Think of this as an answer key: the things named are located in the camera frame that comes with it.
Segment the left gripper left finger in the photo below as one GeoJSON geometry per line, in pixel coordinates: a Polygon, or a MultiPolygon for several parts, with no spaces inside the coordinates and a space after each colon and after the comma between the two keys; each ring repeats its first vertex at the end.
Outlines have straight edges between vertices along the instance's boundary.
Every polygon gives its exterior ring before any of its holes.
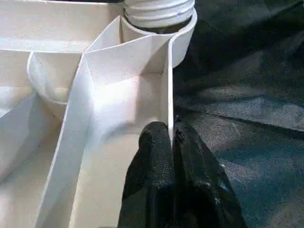
{"type": "Polygon", "coordinates": [[[118,227],[167,228],[173,217],[175,187],[167,125],[147,124],[138,145],[125,177],[118,227]]]}

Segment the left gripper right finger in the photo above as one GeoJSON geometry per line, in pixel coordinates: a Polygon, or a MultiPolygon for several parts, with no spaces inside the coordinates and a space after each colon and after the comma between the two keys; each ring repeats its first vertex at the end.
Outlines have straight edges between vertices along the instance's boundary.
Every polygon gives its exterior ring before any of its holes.
{"type": "Polygon", "coordinates": [[[174,123],[176,218],[180,228],[245,228],[240,203],[225,169],[198,132],[174,123]]]}

